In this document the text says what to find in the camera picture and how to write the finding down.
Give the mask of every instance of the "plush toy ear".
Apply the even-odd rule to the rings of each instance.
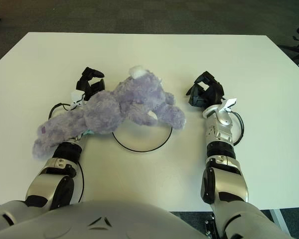
[[[129,74],[133,79],[144,76],[148,73],[148,70],[144,69],[143,66],[135,66],[129,70]]]

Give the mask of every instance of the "black cable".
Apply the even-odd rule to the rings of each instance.
[[[168,136],[167,139],[164,141],[164,143],[162,143],[160,146],[158,146],[158,147],[156,147],[156,148],[153,148],[153,149],[150,149],[150,150],[146,150],[146,151],[138,151],[138,150],[134,150],[134,149],[128,148],[128,147],[124,146],[121,142],[119,142],[119,140],[115,137],[114,132],[112,133],[112,135],[113,135],[114,139],[117,141],[117,143],[119,143],[123,148],[125,148],[125,149],[127,149],[127,150],[130,150],[130,151],[132,151],[132,152],[136,152],[136,153],[148,153],[148,152],[152,152],[152,151],[157,150],[157,149],[159,149],[160,147],[162,147],[162,146],[169,140],[172,131],[173,131],[173,127],[170,128],[169,136]]]
[[[78,161],[78,164],[79,164],[79,167],[80,167],[80,170],[81,170],[81,174],[82,174],[82,192],[81,192],[80,199],[78,201],[78,203],[79,203],[81,201],[81,199],[82,199],[83,192],[84,192],[84,175],[83,175],[83,170],[82,170],[82,167],[81,167],[81,164],[80,164],[79,161]]]
[[[58,104],[56,104],[55,106],[53,106],[53,108],[50,110],[48,120],[51,119],[52,114],[53,114],[53,111],[54,111],[56,108],[60,107],[60,106],[63,106],[63,108],[64,108],[66,111],[68,111],[64,106],[70,106],[70,105],[69,105],[69,104],[64,104],[64,103],[58,103]]]
[[[236,146],[237,144],[239,144],[239,142],[241,141],[241,139],[244,136],[245,125],[244,125],[243,119],[241,118],[240,114],[238,114],[237,112],[234,112],[234,111],[230,111],[229,113],[233,113],[237,117],[239,124],[240,124],[241,134],[240,134],[238,140],[236,142],[234,142],[234,146]]]

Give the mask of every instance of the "gray carpet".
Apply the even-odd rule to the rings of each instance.
[[[292,39],[299,38],[299,0],[6,0],[0,17],[0,59],[29,31],[259,34],[276,44],[299,44]],[[282,213],[299,239],[299,208]],[[176,214],[202,231],[209,216]]]

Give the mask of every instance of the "stuffed elephant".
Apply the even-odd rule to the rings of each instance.
[[[163,90],[159,78],[141,66],[131,68],[129,73],[130,77],[112,92],[100,91],[82,107],[42,124],[37,131],[33,155],[41,157],[52,147],[87,130],[101,134],[114,132],[126,118],[148,126],[156,125],[160,120],[174,129],[182,129],[184,112],[174,106],[173,94]],[[150,111],[157,119],[149,115]]]

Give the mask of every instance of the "robot forearm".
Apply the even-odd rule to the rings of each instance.
[[[259,209],[248,203],[248,188],[232,141],[229,107],[234,100],[213,105],[203,112],[206,118],[206,169],[201,196],[210,204],[218,234],[229,239],[290,238]]]
[[[84,144],[85,138],[60,144],[29,186],[25,201],[11,201],[0,206],[0,231],[70,204],[73,177]]]

